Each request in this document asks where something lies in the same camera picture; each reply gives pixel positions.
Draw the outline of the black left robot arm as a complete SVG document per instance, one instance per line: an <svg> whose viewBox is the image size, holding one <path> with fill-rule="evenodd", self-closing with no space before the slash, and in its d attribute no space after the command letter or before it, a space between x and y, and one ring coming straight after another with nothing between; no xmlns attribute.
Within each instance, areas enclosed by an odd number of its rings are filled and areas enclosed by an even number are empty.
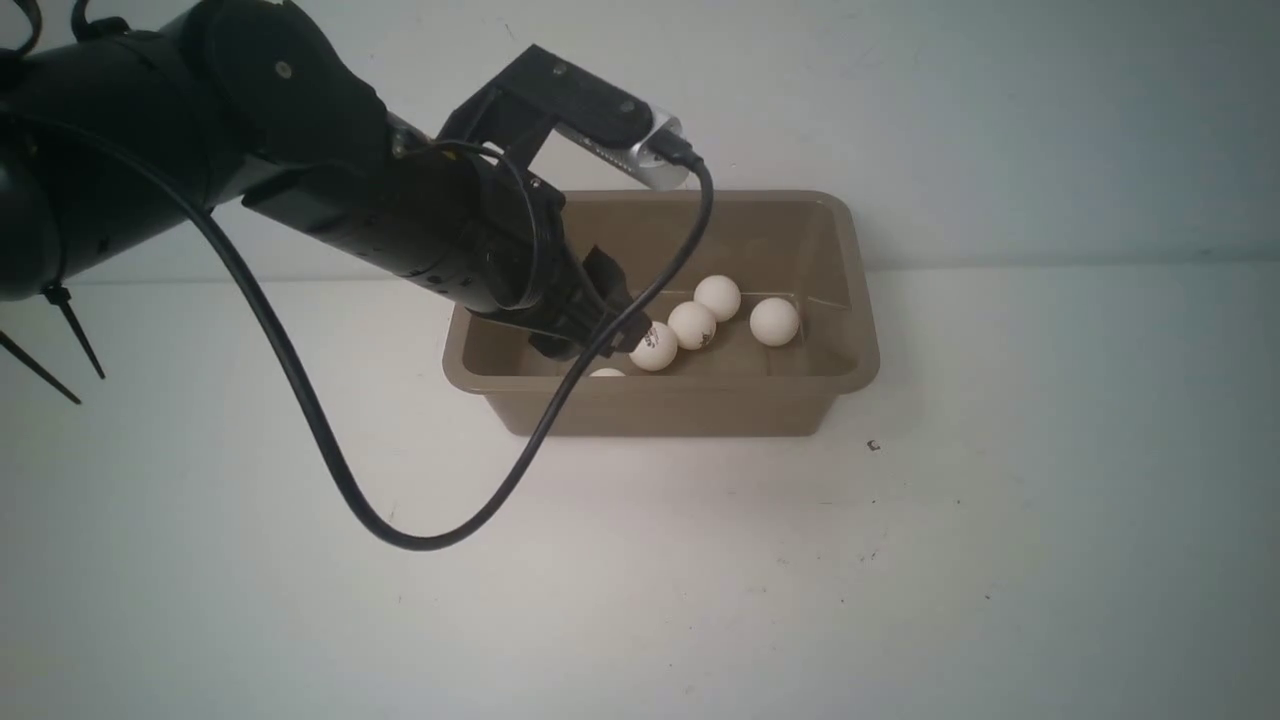
<svg viewBox="0 0 1280 720"><path fill-rule="evenodd" d="M87 20L3 50L3 299L50 291L188 217L84 136L210 211L238 201L566 359L628 304L617 261L570 251L531 172L552 133L654 188L678 120L539 46L429 136L393 114L291 1L200 1L160 29Z"/></svg>

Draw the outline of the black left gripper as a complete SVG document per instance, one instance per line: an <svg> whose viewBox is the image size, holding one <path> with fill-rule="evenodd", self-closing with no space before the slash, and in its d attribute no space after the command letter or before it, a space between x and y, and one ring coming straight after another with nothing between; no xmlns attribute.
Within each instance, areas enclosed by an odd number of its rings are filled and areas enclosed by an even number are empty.
<svg viewBox="0 0 1280 720"><path fill-rule="evenodd" d="M632 302L623 268L594 246L584 259L564 250L554 279L531 307L471 314L524 332L527 343L543 357L568 361Z"/></svg>

